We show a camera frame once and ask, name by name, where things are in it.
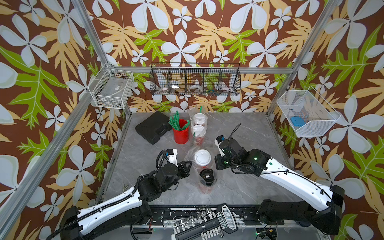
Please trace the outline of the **clear plastic carrier bag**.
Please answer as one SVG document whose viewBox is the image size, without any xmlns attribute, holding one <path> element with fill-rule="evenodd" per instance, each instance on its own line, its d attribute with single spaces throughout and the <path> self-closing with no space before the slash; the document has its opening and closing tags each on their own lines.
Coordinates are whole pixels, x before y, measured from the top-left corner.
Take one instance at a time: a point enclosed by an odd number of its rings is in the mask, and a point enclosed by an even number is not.
<svg viewBox="0 0 384 240">
<path fill-rule="evenodd" d="M 208 130 L 208 115 L 204 107 L 195 106 L 188 111 L 194 144 L 202 147 Z"/>
</svg>

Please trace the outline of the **black lid red cup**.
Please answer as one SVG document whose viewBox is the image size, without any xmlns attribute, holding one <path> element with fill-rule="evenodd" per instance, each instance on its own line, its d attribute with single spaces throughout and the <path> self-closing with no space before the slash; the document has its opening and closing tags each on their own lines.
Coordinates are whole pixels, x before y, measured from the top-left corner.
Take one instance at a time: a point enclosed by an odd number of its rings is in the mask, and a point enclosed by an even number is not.
<svg viewBox="0 0 384 240">
<path fill-rule="evenodd" d="M 199 174 L 199 189 L 203 194 L 209 194 L 216 181 L 217 176 L 214 170 L 212 169 L 203 169 Z"/>
</svg>

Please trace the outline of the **white lid cup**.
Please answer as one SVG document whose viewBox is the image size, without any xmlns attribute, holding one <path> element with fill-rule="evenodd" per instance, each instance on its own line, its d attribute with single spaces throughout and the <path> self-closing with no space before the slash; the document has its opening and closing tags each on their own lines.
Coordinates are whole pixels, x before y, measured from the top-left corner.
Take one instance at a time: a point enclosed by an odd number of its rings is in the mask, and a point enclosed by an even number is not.
<svg viewBox="0 0 384 240">
<path fill-rule="evenodd" d="M 207 123 L 207 116 L 203 113 L 197 113 L 193 117 L 194 125 L 205 126 Z"/>
<path fill-rule="evenodd" d="M 194 163 L 201 168 L 207 168 L 212 161 L 211 153 L 208 150 L 198 150 L 194 153 L 193 157 Z"/>
<path fill-rule="evenodd" d="M 194 125 L 192 128 L 192 134 L 195 144 L 201 146 L 204 142 L 207 129 L 201 125 Z"/>
</svg>

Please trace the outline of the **green wrapped straws bundle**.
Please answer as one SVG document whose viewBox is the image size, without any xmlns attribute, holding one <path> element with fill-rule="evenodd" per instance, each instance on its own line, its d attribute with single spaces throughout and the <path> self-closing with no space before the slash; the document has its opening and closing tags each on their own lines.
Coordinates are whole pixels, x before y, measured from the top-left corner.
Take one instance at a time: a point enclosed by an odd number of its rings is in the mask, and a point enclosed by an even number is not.
<svg viewBox="0 0 384 240">
<path fill-rule="evenodd" d="M 190 126 L 190 121 L 186 120 L 186 123 L 182 126 L 180 123 L 180 114 L 179 111 L 176 111 L 174 115 L 170 116 L 169 124 L 176 131 L 186 130 Z"/>
</svg>

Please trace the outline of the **black mounting rail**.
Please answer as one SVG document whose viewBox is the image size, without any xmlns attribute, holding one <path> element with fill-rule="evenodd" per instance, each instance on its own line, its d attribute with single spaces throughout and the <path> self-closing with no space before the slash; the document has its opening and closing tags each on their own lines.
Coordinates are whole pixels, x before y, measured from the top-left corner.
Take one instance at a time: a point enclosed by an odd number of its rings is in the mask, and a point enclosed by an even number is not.
<svg viewBox="0 0 384 240">
<path fill-rule="evenodd" d="M 240 225 L 264 225 L 257 215 L 259 205 L 228 205 Z M 198 217 L 205 210 L 216 211 L 217 205 L 150 205 L 151 215 L 135 222 L 135 225 L 165 226 L 166 221 Z"/>
</svg>

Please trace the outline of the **socket wrench set tray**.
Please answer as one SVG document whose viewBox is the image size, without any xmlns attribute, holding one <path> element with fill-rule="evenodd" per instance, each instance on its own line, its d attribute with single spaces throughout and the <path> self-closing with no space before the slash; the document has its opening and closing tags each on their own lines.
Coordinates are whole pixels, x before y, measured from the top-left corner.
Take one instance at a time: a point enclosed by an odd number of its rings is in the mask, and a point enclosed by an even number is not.
<svg viewBox="0 0 384 240">
<path fill-rule="evenodd" d="M 215 236 L 223 238 L 238 230 L 236 218 L 228 205 L 219 205 L 215 211 L 206 209 L 175 222 L 173 240 L 209 240 Z"/>
</svg>

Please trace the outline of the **red straw holder cup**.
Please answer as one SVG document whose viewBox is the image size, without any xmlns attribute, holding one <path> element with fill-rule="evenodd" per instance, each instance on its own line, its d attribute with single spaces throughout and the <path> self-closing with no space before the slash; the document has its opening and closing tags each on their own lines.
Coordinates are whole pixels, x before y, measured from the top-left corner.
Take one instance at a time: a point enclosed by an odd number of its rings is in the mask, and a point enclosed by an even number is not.
<svg viewBox="0 0 384 240">
<path fill-rule="evenodd" d="M 181 119 L 180 123 L 183 126 L 186 123 L 186 120 Z M 173 129 L 173 133 L 174 133 L 174 140 L 177 144 L 183 145 L 189 141 L 189 127 L 183 131 L 176 131 Z"/>
</svg>

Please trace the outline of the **blue object in basket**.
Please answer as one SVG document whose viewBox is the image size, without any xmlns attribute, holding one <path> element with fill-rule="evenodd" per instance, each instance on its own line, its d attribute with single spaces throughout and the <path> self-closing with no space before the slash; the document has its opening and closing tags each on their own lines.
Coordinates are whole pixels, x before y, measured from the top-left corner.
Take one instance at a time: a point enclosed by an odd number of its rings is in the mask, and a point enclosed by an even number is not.
<svg viewBox="0 0 384 240">
<path fill-rule="evenodd" d="M 294 128 L 301 128 L 306 124 L 306 121 L 298 116 L 291 117 L 290 120 Z"/>
</svg>

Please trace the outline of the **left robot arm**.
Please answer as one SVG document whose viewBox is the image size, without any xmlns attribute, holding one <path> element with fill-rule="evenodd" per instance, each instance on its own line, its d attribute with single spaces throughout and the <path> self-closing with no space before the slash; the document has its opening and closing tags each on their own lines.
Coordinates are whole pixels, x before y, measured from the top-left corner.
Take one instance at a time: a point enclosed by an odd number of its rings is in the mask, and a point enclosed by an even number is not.
<svg viewBox="0 0 384 240">
<path fill-rule="evenodd" d="M 98 205 L 68 209 L 59 228 L 47 238 L 59 235 L 62 240 L 93 240 L 124 225 L 146 223 L 152 217 L 149 202 L 190 175 L 192 162 L 167 163 L 137 178 L 136 184 L 122 194 Z"/>
</svg>

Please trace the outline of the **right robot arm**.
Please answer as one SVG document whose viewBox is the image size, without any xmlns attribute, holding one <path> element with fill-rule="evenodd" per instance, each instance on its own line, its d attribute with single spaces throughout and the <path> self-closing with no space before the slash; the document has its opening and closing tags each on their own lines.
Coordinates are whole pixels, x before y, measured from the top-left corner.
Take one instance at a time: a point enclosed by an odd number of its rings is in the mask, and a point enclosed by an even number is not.
<svg viewBox="0 0 384 240">
<path fill-rule="evenodd" d="M 345 195 L 343 188 L 316 183 L 261 150 L 246 151 L 232 137 L 218 136 L 215 145 L 219 149 L 219 154 L 215 156 L 217 170 L 230 168 L 234 174 L 252 174 L 301 198 L 299 202 L 263 200 L 257 211 L 261 222 L 268 224 L 291 220 L 309 223 L 326 235 L 336 236 L 339 233 Z"/>
</svg>

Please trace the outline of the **black plastic case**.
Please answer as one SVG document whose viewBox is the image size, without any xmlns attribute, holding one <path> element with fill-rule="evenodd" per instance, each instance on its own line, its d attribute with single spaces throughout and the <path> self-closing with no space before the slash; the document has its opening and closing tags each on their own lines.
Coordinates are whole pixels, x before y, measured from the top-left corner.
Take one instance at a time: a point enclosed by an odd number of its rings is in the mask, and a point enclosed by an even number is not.
<svg viewBox="0 0 384 240">
<path fill-rule="evenodd" d="M 135 127 L 136 132 L 150 144 L 154 145 L 168 131 L 172 130 L 169 117 L 155 112 Z"/>
</svg>

